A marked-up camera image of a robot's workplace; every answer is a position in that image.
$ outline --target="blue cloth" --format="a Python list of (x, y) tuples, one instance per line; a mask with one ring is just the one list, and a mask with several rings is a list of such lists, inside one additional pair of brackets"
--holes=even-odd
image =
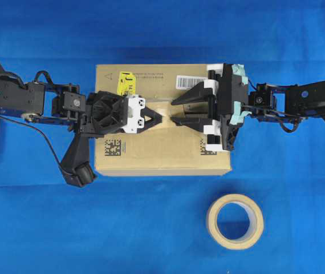
[[(325, 0), (0, 0), (0, 62), (25, 81), (47, 70), (84, 94), (103, 63), (243, 63), (254, 83), (317, 82)], [(39, 127), (61, 158), (72, 134)], [(1, 121), (0, 273), (325, 273), (325, 122), (286, 134), (246, 119), (231, 164), (225, 176), (99, 176), (77, 189), (41, 136)], [(262, 208), (264, 233), (245, 251), (223, 249), (205, 228), (228, 193)]]

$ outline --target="black cable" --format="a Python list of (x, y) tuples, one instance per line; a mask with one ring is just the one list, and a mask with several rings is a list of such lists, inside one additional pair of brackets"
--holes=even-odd
[(271, 112), (274, 112), (276, 114), (282, 114), (282, 115), (285, 115), (285, 116), (288, 116), (288, 117), (302, 118), (302, 116), (300, 116), (300, 115), (288, 114), (288, 113), (285, 113), (283, 111), (271, 110), (269, 108), (264, 108), (264, 107), (256, 107), (256, 106), (248, 106), (248, 105), (244, 105), (243, 107), (254, 108), (254, 109), (257, 109), (257, 110), (267, 110), (267, 111), (271, 111)]
[(33, 80), (33, 82), (36, 82), (38, 83), (38, 78), (41, 76), (41, 75), (44, 75), (44, 77), (46, 78), (46, 81), (47, 83), (49, 84), (54, 84), (52, 79), (51, 79), (51, 76), (50, 74), (46, 71), (46, 70), (40, 70), (36, 73), (36, 76), (35, 76), (35, 79)]
[(15, 124), (18, 124), (18, 125), (21, 125), (21, 126), (25, 126), (25, 127), (28, 127), (28, 128), (32, 128), (33, 130), (35, 130), (38, 133), (40, 133), (44, 137), (44, 139), (46, 140), (46, 143), (48, 144), (48, 147), (50, 148), (50, 150), (51, 150), (51, 152), (52, 152), (52, 154), (53, 154), (53, 156), (54, 156), (54, 158), (55, 158), (55, 160), (56, 160), (59, 168), (63, 172), (65, 172), (67, 175), (73, 175), (72, 173), (69, 173), (66, 170), (64, 170), (64, 168), (61, 166), (61, 163), (59, 161), (59, 158), (57, 157), (56, 152), (55, 152), (54, 148), (52, 147), (52, 144), (51, 144), (50, 140), (48, 139), (48, 137), (46, 136), (46, 134), (43, 133), (42, 130), (40, 130), (40, 129), (36, 128), (36, 127), (33, 127), (33, 126), (29, 125), (29, 124), (21, 123), (19, 121), (12, 120), (12, 119), (9, 119), (9, 118), (3, 117), (3, 116), (0, 116), (0, 119), (3, 119), (5, 121), (11, 122), (11, 123), (15, 123)]
[(252, 87), (254, 90), (258, 91), (258, 89), (253, 85), (253, 83), (251, 82), (250, 79), (249, 79), (249, 83), (250, 83), (251, 87)]
[(287, 127), (284, 125), (284, 123), (283, 123), (282, 120), (277, 119), (277, 121), (279, 122), (279, 125), (281, 126), (281, 128), (282, 128), (286, 133), (292, 133), (292, 132), (296, 131), (297, 128), (298, 128), (298, 126), (299, 126), (298, 121), (295, 121), (294, 124), (293, 124), (293, 128), (292, 128), (292, 129), (289, 129), (289, 128), (287, 128)]
[(19, 86), (21, 88), (27, 89), (26, 88), (26, 85), (24, 84), (24, 82), (22, 81), (22, 79), (17, 74), (15, 74), (13, 72), (8, 72), (8, 71), (6, 71), (6, 72), (0, 72), (0, 77), (4, 77), (4, 76), (5, 77), (9, 77), (9, 78), (16, 79), (18, 81), (18, 84), (19, 84)]

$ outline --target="warning triangle symbol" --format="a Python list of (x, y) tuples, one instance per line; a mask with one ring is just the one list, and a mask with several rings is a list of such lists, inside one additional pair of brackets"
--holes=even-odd
[(105, 74), (104, 77), (108, 78), (109, 80), (112, 80), (112, 73)]

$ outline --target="packing tape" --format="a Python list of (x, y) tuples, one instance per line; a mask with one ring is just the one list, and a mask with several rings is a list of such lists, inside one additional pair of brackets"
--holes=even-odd
[[(217, 216), (222, 207), (233, 203), (242, 207), (249, 216), (250, 225), (246, 233), (238, 239), (227, 239), (217, 224)], [(254, 245), (264, 230), (263, 215), (258, 205), (249, 197), (241, 194), (228, 194), (216, 200), (208, 209), (206, 225), (212, 238), (228, 249), (246, 249)]]

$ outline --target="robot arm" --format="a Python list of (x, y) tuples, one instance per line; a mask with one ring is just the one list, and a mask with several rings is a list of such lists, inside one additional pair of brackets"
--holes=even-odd
[[(38, 81), (44, 75), (47, 83)], [(53, 92), (51, 116), (43, 116), (45, 92)], [(47, 137), (37, 128), (4, 116), (23, 118), (27, 123), (68, 126), (75, 136), (60, 162)], [(10, 120), (40, 132), (47, 140), (66, 182), (82, 187), (95, 178), (89, 163), (89, 138), (126, 132), (138, 134), (161, 123), (162, 117), (145, 106), (138, 95), (119, 96), (106, 91), (86, 98), (78, 85), (55, 84), (46, 71), (39, 71), (33, 82), (23, 83), (0, 65), (0, 119)]]
[[(208, 79), (197, 84), (172, 105), (207, 102), (206, 118), (172, 118), (178, 126), (188, 126), (207, 135), (206, 150), (231, 151), (246, 116), (260, 122), (279, 123), (294, 132), (309, 117), (325, 120), (325, 81), (304, 86), (258, 84), (250, 94), (243, 65), (207, 66)], [(285, 94), (285, 111), (277, 110), (276, 94)], [(291, 123), (293, 128), (285, 126)]]

